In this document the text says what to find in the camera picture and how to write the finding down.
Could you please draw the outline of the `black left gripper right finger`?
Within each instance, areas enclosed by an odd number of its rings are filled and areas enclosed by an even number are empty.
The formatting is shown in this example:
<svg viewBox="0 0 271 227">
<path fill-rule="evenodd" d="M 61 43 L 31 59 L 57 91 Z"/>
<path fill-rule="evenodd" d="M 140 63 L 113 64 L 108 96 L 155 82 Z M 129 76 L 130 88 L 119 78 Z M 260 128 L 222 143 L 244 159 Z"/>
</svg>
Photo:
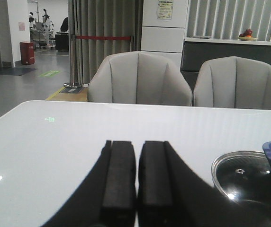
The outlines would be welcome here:
<svg viewBox="0 0 271 227">
<path fill-rule="evenodd" d="M 233 202 L 195 174 L 167 141 L 146 141 L 138 169 L 141 227 L 271 227 L 257 208 Z"/>
</svg>

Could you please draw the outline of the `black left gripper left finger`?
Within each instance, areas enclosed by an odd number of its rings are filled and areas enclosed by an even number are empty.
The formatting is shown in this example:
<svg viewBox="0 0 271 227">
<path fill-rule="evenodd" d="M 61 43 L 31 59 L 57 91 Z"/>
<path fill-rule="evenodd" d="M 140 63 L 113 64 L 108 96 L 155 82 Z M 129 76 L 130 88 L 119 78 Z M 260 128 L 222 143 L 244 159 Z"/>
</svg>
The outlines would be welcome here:
<svg viewBox="0 0 271 227">
<path fill-rule="evenodd" d="M 45 227 L 132 227 L 136 157 L 130 141 L 106 141 L 96 163 Z"/>
</svg>

